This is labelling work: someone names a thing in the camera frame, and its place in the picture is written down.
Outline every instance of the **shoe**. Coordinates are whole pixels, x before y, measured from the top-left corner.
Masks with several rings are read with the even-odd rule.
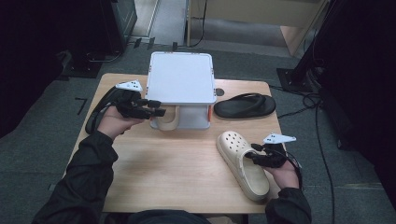
[[[264,170],[245,157],[249,152],[257,153],[248,141],[241,134],[228,131],[219,136],[216,146],[245,195],[252,201],[265,199],[269,181]]]
[[[270,115],[276,109],[274,98],[259,93],[244,93],[213,106],[217,116],[225,119],[249,119]]]

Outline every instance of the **motion capture marker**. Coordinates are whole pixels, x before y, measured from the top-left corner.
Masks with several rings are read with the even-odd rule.
[[[134,49],[139,48],[140,42],[142,42],[142,38],[136,39],[136,41],[134,42]]]
[[[139,80],[129,81],[129,82],[121,82],[116,84],[117,89],[127,90],[127,91],[142,91],[142,85]]]
[[[295,137],[286,136],[278,133],[270,133],[266,138],[262,141],[265,144],[278,144],[278,143],[286,143],[286,142],[293,142],[297,139]]]
[[[172,45],[172,51],[177,51],[177,42],[174,42]]]
[[[152,37],[149,39],[148,49],[152,49],[152,47],[154,46],[154,40],[155,40],[155,37]]]
[[[217,95],[217,96],[222,96],[222,95],[224,95],[224,90],[223,90],[223,89],[220,89],[220,88],[217,88],[217,89],[216,89],[216,95]]]

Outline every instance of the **wire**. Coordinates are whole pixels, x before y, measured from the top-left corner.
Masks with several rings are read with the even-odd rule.
[[[287,117],[287,116],[293,116],[293,115],[296,115],[296,114],[300,114],[300,113],[304,112],[305,110],[314,109],[318,105],[318,102],[316,102],[314,99],[312,99],[312,97],[318,97],[317,93],[304,94],[304,93],[301,93],[301,92],[298,92],[298,91],[285,91],[281,87],[277,87],[277,86],[269,85],[269,87],[272,88],[272,89],[278,90],[278,91],[284,91],[284,92],[288,92],[288,93],[291,93],[291,94],[303,96],[304,108],[299,109],[299,110],[294,111],[294,112],[290,112],[290,113],[284,114],[284,115],[280,115],[280,116],[277,117],[278,119],[282,119],[282,118]]]
[[[333,186],[333,183],[332,183],[332,175],[330,174],[329,166],[327,165],[326,159],[324,157],[323,146],[322,146],[321,141],[320,141],[319,127],[318,127],[318,108],[319,108],[319,104],[317,105],[316,113],[315,113],[315,126],[316,126],[316,130],[317,130],[317,137],[318,137],[318,144],[319,144],[320,154],[321,154],[321,157],[323,159],[323,163],[324,163],[324,166],[326,168],[327,177],[329,177],[329,182],[330,182],[330,191],[331,191],[331,194],[332,194],[332,224],[334,224],[334,222],[335,222],[334,186]]]
[[[300,163],[297,162],[296,158],[289,152],[286,151],[287,155],[283,155],[282,153],[276,151],[276,150],[272,150],[272,149],[265,149],[265,152],[271,152],[271,153],[275,153],[279,156],[282,156],[283,158],[285,158],[287,161],[289,161],[291,163],[291,165],[294,168],[294,172],[297,174],[297,178],[299,180],[299,187],[300,189],[304,190],[304,185],[303,185],[303,174],[301,173],[301,166]]]
[[[309,77],[309,80],[312,82],[312,84],[318,90],[320,90],[322,88],[322,86],[320,85],[320,83],[318,83],[318,79],[324,73],[323,68],[312,67],[312,68],[308,69],[308,71],[306,73],[307,73],[307,76]]]
[[[88,62],[90,62],[90,63],[111,63],[111,62],[116,61],[120,56],[121,56],[121,52],[119,52],[119,54],[116,57],[114,57],[110,60],[88,60]]]
[[[201,43],[201,41],[204,39],[204,35],[205,35],[205,17],[206,17],[206,5],[207,5],[207,0],[205,0],[205,7],[204,7],[204,17],[202,19],[202,35],[201,35],[201,39],[194,45],[190,46],[190,48],[195,48],[197,45],[199,45]]]
[[[275,89],[275,90],[284,91],[281,87],[272,86],[272,85],[269,85],[269,87],[272,88],[272,89]],[[284,92],[288,92],[288,93],[296,94],[296,95],[302,95],[302,96],[304,97],[304,98],[303,98],[303,104],[304,104],[305,108],[300,109],[300,110],[298,110],[298,111],[296,111],[296,112],[292,112],[292,113],[289,113],[289,114],[286,114],[286,115],[279,116],[279,117],[278,117],[279,119],[281,119],[281,118],[283,118],[283,117],[286,117],[286,116],[292,116],[292,115],[301,113],[301,112],[303,112],[303,111],[305,111],[305,110],[307,110],[307,109],[315,108],[315,128],[316,128],[316,132],[317,132],[317,138],[318,138],[318,144],[319,144],[320,154],[321,154],[321,157],[322,157],[322,159],[323,159],[323,163],[324,163],[324,166],[325,166],[325,168],[326,168],[327,177],[329,178],[329,182],[330,182],[330,191],[331,191],[331,195],[332,195],[332,224],[334,224],[334,223],[335,223],[335,197],[334,197],[334,186],[333,186],[333,182],[332,182],[332,175],[331,175],[331,173],[330,173],[329,166],[328,166],[328,164],[327,164],[327,162],[326,162],[326,158],[325,158],[325,156],[324,156],[323,146],[322,146],[321,141],[320,141],[319,127],[318,127],[318,109],[319,109],[319,106],[321,105],[322,101],[319,100],[319,101],[315,102],[315,101],[311,98],[311,97],[318,97],[318,94],[317,94],[317,93],[303,94],[303,93],[297,92],[297,91],[284,91]],[[309,100],[311,101],[311,103],[313,103],[313,104],[312,104],[312,105],[308,105],[308,104],[305,102],[306,99],[309,99]]]

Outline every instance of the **person's right hand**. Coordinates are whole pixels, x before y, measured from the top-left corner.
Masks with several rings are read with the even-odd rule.
[[[107,109],[99,124],[98,131],[114,139],[121,133],[130,130],[132,126],[142,123],[143,119],[124,118],[115,106]]]
[[[294,171],[293,165],[286,161],[279,168],[270,168],[270,167],[262,167],[266,171],[268,171],[271,175],[273,175],[275,182],[281,188],[299,188],[299,180],[296,172]]]

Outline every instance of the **white container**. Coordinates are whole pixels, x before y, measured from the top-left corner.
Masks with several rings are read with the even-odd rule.
[[[209,128],[211,105],[217,100],[212,57],[204,53],[153,52],[145,98],[179,105],[177,129]],[[158,128],[156,119],[150,125]]]

